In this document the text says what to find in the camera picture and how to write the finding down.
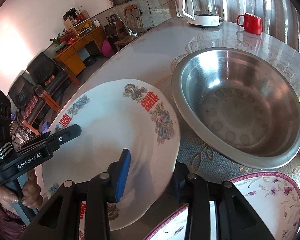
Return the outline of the person's left hand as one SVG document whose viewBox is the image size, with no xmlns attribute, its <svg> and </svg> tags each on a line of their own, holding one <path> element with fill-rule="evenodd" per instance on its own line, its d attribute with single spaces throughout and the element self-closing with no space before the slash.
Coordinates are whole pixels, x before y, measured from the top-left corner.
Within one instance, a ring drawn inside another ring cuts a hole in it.
<svg viewBox="0 0 300 240">
<path fill-rule="evenodd" d="M 23 185 L 23 198 L 22 204 L 29 209 L 38 209 L 43 203 L 43 197 L 41 196 L 41 188 L 37 181 L 35 170 L 32 169 L 27 173 L 28 181 Z M 6 210 L 17 214 L 12 204 L 17 204 L 19 198 L 11 192 L 9 189 L 0 186 L 0 204 Z"/>
</svg>

